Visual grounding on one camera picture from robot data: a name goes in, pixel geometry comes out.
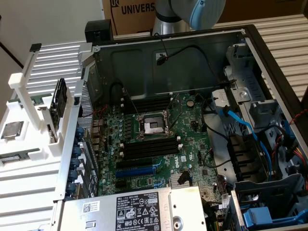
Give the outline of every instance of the green circuit board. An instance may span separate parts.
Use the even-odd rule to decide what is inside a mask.
[[[172,123],[180,111],[181,116],[171,129],[174,134],[181,137],[183,148],[178,154],[153,157],[153,164],[160,165],[156,169],[155,175],[145,175],[138,177],[125,178],[129,190],[142,190],[146,188],[161,188],[170,186],[170,177],[174,174],[180,174],[184,170],[190,172],[193,186],[199,186],[201,195],[209,201],[218,201],[220,194],[218,190],[213,191],[213,183],[217,180],[215,169],[207,168],[198,161],[198,152],[202,158],[210,150],[210,141],[207,132],[202,132],[201,126],[201,103],[195,103],[193,108],[187,106],[187,101],[195,101],[195,96],[189,94],[180,94],[175,100],[174,106],[170,109],[169,121]],[[98,159],[100,163],[100,175],[98,195],[111,195],[122,192],[123,189],[115,187],[116,163],[121,161],[119,157],[120,140],[125,140],[127,119],[131,119],[132,137],[129,142],[142,142],[136,139],[136,131],[139,129],[139,123],[135,119],[137,115],[123,115],[119,108],[110,108],[103,115],[103,120],[107,123],[103,136],[111,136],[112,142],[109,143],[107,152],[103,145],[99,149]],[[198,122],[198,128],[192,128],[191,122]],[[207,162],[213,165],[215,162],[209,158]]]

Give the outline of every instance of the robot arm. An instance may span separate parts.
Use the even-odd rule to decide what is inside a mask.
[[[220,18],[226,0],[156,0],[154,33],[185,31],[186,23],[194,30],[209,29]]]

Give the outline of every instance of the motherboard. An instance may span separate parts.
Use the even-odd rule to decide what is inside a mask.
[[[135,106],[132,114],[121,106],[99,109],[102,113],[95,115],[92,128],[100,164],[99,196],[186,184],[198,186],[207,201],[220,199],[216,169],[204,165],[204,161],[210,165],[215,162],[210,155],[204,158],[211,146],[202,126],[202,100],[187,93],[171,95],[167,102],[167,116],[161,111],[141,113]],[[166,118],[168,126],[164,127]],[[150,172],[144,166],[150,166]],[[179,185],[183,172],[188,172],[190,179]]]

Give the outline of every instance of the power supply label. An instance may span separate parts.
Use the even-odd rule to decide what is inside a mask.
[[[160,231],[158,193],[116,199],[115,231]]]

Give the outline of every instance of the white wall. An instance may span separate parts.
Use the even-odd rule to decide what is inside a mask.
[[[101,0],[0,0],[0,41],[25,64],[33,43],[85,40],[86,23],[103,19]],[[0,121],[12,94],[7,82],[20,68],[0,48]]]

